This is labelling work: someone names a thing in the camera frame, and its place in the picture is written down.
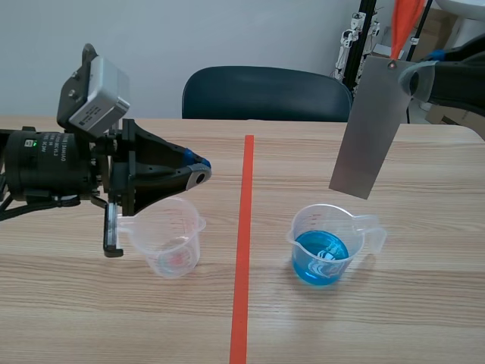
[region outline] red tape line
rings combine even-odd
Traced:
[[[255,136],[244,138],[239,230],[237,232],[236,277],[234,278],[233,324],[229,364],[246,364],[248,352],[249,245],[251,243],[252,170]]]

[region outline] black chair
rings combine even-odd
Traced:
[[[352,96],[339,81],[271,67],[210,67],[185,85],[185,119],[347,122]]]

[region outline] empty measuring cup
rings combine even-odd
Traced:
[[[205,220],[185,199],[169,197],[133,217],[118,217],[118,230],[158,275],[176,278],[192,271],[200,258],[199,232]]]
[[[355,255],[367,243],[378,253],[387,232],[372,215],[354,216],[337,206],[307,206],[295,215],[286,235],[293,244],[296,274],[311,284],[337,281]]]

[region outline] gray metal sheet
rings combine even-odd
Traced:
[[[411,96],[398,83],[411,62],[369,56],[364,65],[330,189],[367,199],[391,147],[399,124],[405,122]]]

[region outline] blue liquid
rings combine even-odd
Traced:
[[[311,254],[326,260],[341,260],[349,257],[345,244],[335,235],[326,231],[307,231],[296,238]],[[318,261],[299,246],[293,247],[293,268],[296,274],[315,285],[327,285],[337,281],[346,266]]]

